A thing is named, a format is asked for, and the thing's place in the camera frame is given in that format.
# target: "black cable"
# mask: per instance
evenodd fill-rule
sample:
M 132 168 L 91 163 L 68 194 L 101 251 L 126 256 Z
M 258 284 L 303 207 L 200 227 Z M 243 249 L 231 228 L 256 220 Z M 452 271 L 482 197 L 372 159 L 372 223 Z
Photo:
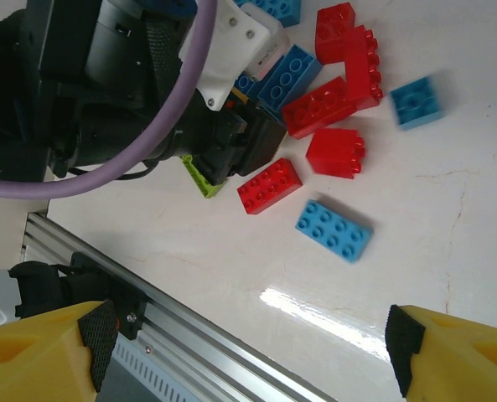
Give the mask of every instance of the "black cable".
M 120 176 L 116 180 L 119 182 L 127 182 L 129 180 L 137 180 L 139 178 L 145 178 L 149 173 L 151 173 L 158 166 L 158 160 L 145 161 L 143 162 L 146 165 L 146 170 L 142 170 L 137 173 L 128 173 Z M 81 176 L 83 174 L 87 174 L 88 171 L 79 169 L 77 167 L 70 167 L 68 170 L 69 173 L 74 174 L 75 176 Z

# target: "marble surface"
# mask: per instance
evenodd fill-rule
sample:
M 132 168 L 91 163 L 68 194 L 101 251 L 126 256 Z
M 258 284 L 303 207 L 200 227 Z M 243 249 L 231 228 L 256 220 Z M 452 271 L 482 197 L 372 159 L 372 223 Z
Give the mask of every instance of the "marble surface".
M 317 10 L 288 32 L 313 51 Z M 368 156 L 354 181 L 314 175 L 309 138 L 287 139 L 304 186 L 247 216 L 232 178 L 212 199 L 175 159 L 133 183 L 51 202 L 49 217 L 341 401 L 400 400 L 384 344 L 391 304 L 497 327 L 497 0 L 358 0 L 380 43 L 383 89 L 433 75 L 447 116 L 400 131 L 389 99 L 339 124 Z M 343 74 L 326 66 L 313 87 Z M 346 263 L 294 229 L 309 198 L 373 227 Z

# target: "green lego brick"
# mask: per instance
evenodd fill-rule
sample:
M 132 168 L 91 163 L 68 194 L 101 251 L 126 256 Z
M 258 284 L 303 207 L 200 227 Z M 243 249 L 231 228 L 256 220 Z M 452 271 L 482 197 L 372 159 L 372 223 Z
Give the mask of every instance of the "green lego brick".
M 207 181 L 206 178 L 199 172 L 195 165 L 192 164 L 192 155 L 185 155 L 181 157 L 183 165 L 189 171 L 190 177 L 194 180 L 199 188 L 199 191 L 204 195 L 205 198 L 213 198 L 223 187 L 225 182 L 218 186 L 213 186 Z

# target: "red 2x2 lego brick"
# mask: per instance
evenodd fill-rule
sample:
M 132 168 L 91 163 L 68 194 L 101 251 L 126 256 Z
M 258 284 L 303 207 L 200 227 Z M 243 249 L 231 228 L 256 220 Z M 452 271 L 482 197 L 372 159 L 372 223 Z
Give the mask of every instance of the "red 2x2 lego brick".
M 282 109 L 289 136 L 301 139 L 356 112 L 343 78 L 331 80 Z
M 293 164 L 282 158 L 237 189 L 246 213 L 257 215 L 302 187 Z
M 317 13 L 315 54 L 321 64 L 345 60 L 343 34 L 355 27 L 356 13 L 350 3 L 323 8 Z
M 344 129 L 317 131 L 306 154 L 316 173 L 351 179 L 361 173 L 364 156 L 364 140 L 356 130 Z
M 379 83 L 380 63 L 376 54 L 378 42 L 373 31 L 363 25 L 347 31 L 343 35 L 345 42 L 345 75 L 347 81 L 347 99 L 361 111 L 378 106 L 384 97 Z

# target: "metal frame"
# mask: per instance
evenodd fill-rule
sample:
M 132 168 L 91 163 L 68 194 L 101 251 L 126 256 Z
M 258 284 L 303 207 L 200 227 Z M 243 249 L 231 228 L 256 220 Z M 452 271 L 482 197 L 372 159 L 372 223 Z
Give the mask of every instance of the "metal frame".
M 27 260 L 69 264 L 76 251 L 149 298 L 137 339 L 120 336 L 113 357 L 161 400 L 334 401 L 54 222 L 39 214 L 28 216 L 23 239 Z

